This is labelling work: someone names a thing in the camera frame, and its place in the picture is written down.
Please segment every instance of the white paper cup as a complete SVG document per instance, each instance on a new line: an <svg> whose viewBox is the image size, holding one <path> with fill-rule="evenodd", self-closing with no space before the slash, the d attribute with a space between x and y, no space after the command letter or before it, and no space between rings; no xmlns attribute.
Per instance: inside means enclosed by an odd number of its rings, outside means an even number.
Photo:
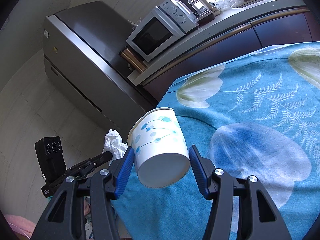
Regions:
<svg viewBox="0 0 320 240"><path fill-rule="evenodd" d="M138 179L146 187L167 187L189 170L186 141L172 108L156 108L140 118L129 133L128 146L134 149Z"/></svg>

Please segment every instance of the white microwave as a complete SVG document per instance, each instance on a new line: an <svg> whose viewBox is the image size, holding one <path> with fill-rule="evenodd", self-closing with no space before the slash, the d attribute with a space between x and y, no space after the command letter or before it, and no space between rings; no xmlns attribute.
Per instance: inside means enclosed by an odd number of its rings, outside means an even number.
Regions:
<svg viewBox="0 0 320 240"><path fill-rule="evenodd" d="M153 8L126 42L148 62L197 26L196 16L184 4L166 0Z"/></svg>

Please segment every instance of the floor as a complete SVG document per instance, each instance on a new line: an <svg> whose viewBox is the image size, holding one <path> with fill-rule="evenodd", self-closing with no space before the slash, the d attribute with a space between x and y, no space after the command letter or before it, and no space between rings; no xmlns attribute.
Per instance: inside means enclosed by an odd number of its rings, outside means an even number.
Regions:
<svg viewBox="0 0 320 240"><path fill-rule="evenodd" d="M0 209L37 223L48 200L34 144L60 136L67 167L102 153L106 131L48 80L38 51L0 92Z"/></svg>

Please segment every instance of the cup bottom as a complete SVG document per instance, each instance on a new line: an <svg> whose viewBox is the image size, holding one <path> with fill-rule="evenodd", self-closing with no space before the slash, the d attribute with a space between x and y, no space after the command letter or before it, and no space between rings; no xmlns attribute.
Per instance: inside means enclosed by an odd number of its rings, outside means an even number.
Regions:
<svg viewBox="0 0 320 240"><path fill-rule="evenodd" d="M163 153L147 159L137 174L142 185L162 188L176 183L187 174L190 160L177 153Z"/></svg>

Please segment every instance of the clear plastic bag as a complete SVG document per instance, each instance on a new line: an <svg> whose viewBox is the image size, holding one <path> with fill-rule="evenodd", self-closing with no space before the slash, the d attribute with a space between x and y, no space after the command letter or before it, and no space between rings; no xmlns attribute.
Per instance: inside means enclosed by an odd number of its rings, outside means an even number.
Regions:
<svg viewBox="0 0 320 240"><path fill-rule="evenodd" d="M223 12L244 4L244 0L216 0L214 3L216 7Z"/></svg>

